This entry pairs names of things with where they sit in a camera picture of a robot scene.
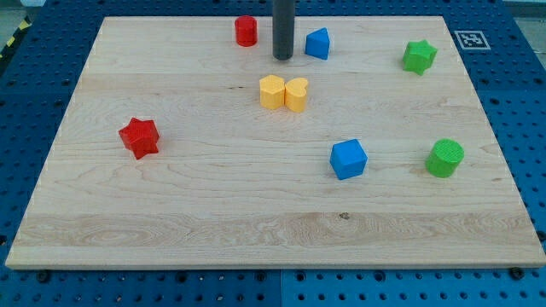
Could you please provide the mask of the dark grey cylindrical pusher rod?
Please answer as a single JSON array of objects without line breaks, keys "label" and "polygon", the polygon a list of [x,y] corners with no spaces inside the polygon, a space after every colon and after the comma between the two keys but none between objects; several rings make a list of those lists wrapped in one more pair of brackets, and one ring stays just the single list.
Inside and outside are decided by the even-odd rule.
[{"label": "dark grey cylindrical pusher rod", "polygon": [[293,56],[295,22],[294,0],[272,1],[272,54],[279,61]]}]

